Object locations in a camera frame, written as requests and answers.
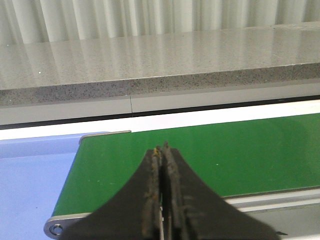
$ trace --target blue surface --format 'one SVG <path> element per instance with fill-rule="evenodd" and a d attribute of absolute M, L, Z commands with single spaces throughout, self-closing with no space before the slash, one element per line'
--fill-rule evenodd
<path fill-rule="evenodd" d="M 48 240 L 51 216 L 82 134 L 0 140 L 0 240 Z"/>

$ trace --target gray countertop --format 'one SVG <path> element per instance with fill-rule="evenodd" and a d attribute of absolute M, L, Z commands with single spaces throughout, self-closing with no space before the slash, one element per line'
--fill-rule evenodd
<path fill-rule="evenodd" d="M 0 46 L 2 107 L 319 78 L 319 21 Z"/>

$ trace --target green conveyor belt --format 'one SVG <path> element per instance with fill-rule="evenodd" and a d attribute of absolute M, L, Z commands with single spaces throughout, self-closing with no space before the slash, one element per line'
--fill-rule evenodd
<path fill-rule="evenodd" d="M 52 216 L 93 212 L 164 141 L 221 196 L 320 185 L 320 113 L 89 136 Z"/>

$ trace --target white curtain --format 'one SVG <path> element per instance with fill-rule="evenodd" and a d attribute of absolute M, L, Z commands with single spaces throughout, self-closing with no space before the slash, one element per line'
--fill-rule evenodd
<path fill-rule="evenodd" d="M 320 21 L 320 0 L 1 0 L 0 44 Z"/>

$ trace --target speckled stone surface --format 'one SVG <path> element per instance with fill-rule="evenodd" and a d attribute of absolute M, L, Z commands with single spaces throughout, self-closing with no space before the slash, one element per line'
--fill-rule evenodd
<path fill-rule="evenodd" d="M 0 106 L 320 82 L 320 22 L 0 46 Z"/>

